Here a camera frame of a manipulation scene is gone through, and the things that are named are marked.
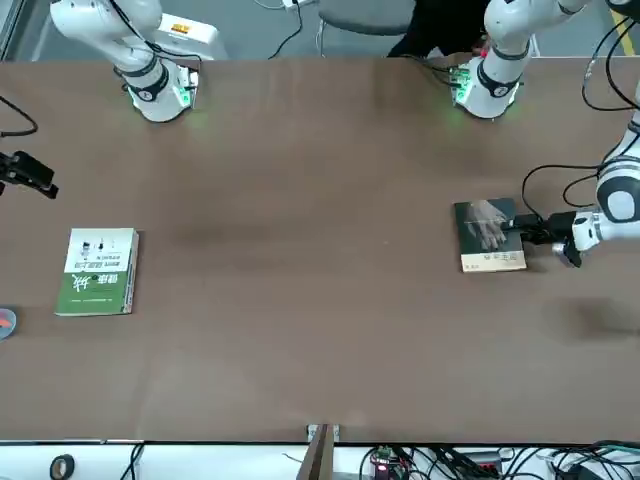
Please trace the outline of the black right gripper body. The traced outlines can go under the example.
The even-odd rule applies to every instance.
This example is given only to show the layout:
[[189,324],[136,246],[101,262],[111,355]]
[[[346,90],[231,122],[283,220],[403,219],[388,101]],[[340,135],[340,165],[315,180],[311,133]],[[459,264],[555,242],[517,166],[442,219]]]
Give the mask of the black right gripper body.
[[22,152],[15,151],[11,154],[1,153],[0,168],[1,168],[1,186],[0,191],[4,193],[7,184],[20,185],[21,178],[18,175],[15,166],[21,159]]

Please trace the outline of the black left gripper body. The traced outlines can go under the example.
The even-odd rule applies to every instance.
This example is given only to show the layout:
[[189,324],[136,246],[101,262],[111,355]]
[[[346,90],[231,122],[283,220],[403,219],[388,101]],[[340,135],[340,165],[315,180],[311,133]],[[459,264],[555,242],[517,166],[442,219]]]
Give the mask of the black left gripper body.
[[574,211],[557,212],[540,223],[543,244],[566,243],[573,239]]

